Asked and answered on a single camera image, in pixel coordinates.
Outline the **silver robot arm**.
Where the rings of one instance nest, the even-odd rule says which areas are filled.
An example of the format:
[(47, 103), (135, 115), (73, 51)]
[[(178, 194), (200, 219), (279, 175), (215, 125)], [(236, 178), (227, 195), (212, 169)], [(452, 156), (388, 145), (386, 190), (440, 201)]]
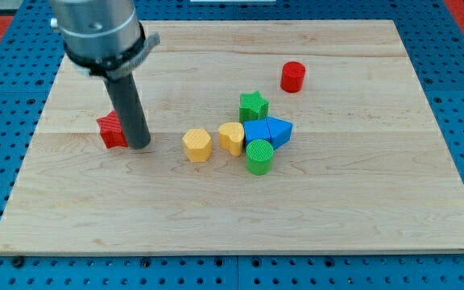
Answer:
[(69, 59), (88, 76), (117, 80), (132, 74), (160, 35), (147, 35), (131, 0), (51, 0), (51, 26)]

